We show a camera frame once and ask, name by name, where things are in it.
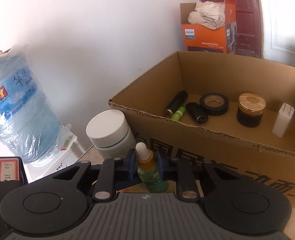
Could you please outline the green dropper bottle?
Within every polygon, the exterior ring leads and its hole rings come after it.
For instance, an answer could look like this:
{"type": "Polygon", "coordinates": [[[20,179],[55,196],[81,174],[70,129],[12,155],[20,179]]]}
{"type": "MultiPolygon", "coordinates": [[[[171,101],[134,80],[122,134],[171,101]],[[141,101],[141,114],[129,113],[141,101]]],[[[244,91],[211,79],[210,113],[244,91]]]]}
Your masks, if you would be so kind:
{"type": "Polygon", "coordinates": [[[143,142],[135,146],[138,175],[150,193],[164,193],[169,186],[160,178],[154,154],[143,142]]]}

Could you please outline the green lip balm tube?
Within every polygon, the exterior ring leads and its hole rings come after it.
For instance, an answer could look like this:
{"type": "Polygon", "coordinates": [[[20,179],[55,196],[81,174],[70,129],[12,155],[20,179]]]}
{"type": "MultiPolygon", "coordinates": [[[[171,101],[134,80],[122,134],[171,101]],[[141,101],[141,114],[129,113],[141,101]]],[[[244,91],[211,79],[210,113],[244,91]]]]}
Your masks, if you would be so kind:
{"type": "Polygon", "coordinates": [[[184,116],[184,113],[185,113],[185,108],[184,107],[179,107],[179,109],[171,117],[171,120],[180,121],[181,118],[184,116]]]}

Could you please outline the small black case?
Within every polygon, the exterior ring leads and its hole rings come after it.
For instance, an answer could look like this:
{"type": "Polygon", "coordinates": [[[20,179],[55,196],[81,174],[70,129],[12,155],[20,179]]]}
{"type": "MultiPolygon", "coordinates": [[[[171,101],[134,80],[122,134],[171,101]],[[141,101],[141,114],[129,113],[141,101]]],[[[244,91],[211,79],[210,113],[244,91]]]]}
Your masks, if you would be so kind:
{"type": "Polygon", "coordinates": [[[188,114],[196,121],[198,125],[205,123],[208,120],[208,115],[203,108],[196,102],[189,102],[185,106],[188,114]]]}

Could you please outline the black cylindrical flashlight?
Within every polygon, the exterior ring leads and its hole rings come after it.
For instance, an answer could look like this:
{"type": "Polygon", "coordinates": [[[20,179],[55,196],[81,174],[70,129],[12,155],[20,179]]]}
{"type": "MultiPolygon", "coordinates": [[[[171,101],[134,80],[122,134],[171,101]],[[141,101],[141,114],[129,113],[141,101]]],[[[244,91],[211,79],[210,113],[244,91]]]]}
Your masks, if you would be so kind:
{"type": "Polygon", "coordinates": [[[166,118],[171,118],[174,113],[183,105],[185,100],[188,98],[188,93],[185,90],[181,90],[176,96],[171,100],[171,102],[166,106],[163,114],[166,118]]]}

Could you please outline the gold lidded dark jar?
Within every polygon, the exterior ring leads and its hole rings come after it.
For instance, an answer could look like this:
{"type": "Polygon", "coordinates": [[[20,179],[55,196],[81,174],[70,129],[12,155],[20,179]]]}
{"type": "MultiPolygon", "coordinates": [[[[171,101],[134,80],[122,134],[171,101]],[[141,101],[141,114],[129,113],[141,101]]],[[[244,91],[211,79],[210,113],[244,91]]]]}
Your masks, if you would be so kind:
{"type": "Polygon", "coordinates": [[[265,108],[266,102],[263,97],[254,93],[243,93],[239,96],[236,118],[245,127],[258,127],[265,108]]]}

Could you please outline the white supplement bottle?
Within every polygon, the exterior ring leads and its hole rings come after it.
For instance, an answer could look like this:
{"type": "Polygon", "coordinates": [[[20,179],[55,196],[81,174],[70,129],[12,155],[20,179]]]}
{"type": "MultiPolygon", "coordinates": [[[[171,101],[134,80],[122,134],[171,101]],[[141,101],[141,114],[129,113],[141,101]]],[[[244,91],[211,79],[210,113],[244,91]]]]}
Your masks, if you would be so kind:
{"type": "Polygon", "coordinates": [[[109,109],[93,117],[86,134],[104,159],[125,158],[136,140],[123,112],[109,109]]]}

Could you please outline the blue water jug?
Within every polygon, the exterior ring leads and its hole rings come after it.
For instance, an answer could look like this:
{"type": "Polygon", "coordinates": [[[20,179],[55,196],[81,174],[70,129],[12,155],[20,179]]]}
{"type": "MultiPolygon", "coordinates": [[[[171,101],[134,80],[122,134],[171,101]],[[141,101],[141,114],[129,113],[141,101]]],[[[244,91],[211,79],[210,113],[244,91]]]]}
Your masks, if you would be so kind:
{"type": "Polygon", "coordinates": [[[26,47],[0,55],[0,142],[27,164],[61,150],[70,133],[30,69],[26,47]]]}

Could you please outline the large brown cardboard box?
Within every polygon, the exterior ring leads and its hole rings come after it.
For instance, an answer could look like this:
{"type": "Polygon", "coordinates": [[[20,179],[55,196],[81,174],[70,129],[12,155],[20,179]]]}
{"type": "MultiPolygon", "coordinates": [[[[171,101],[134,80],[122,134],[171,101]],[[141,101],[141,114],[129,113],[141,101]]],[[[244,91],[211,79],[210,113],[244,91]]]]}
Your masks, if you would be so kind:
{"type": "Polygon", "coordinates": [[[109,100],[151,150],[196,164],[213,161],[276,189],[295,207],[295,112],[282,138],[272,133],[283,103],[295,108],[294,67],[194,51],[173,53],[109,100]],[[181,90],[189,102],[208,93],[223,94],[228,111],[201,125],[188,114],[172,121],[163,111],[181,90]],[[236,118],[243,93],[258,94],[266,102],[258,127],[245,127],[236,118]]]}

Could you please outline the orange Philips appliance box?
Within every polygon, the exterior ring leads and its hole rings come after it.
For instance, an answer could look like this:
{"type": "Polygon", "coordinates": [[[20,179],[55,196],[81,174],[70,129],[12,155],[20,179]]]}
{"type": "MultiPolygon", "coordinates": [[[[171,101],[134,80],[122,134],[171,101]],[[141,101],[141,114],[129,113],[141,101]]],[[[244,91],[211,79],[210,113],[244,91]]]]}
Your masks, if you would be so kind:
{"type": "Polygon", "coordinates": [[[196,3],[180,4],[180,21],[185,49],[187,51],[235,54],[237,39],[236,3],[227,0],[218,2],[225,4],[226,23],[216,30],[188,22],[188,16],[194,11],[196,3]]]}

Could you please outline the white cloth in box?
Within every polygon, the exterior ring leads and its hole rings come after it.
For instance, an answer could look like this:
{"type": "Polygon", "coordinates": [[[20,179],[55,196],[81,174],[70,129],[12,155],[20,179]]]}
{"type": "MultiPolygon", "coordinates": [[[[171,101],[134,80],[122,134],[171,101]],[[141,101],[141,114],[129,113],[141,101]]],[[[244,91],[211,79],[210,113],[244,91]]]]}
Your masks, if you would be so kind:
{"type": "Polygon", "coordinates": [[[226,23],[225,4],[211,1],[197,2],[194,11],[188,16],[188,22],[216,30],[226,23]]]}

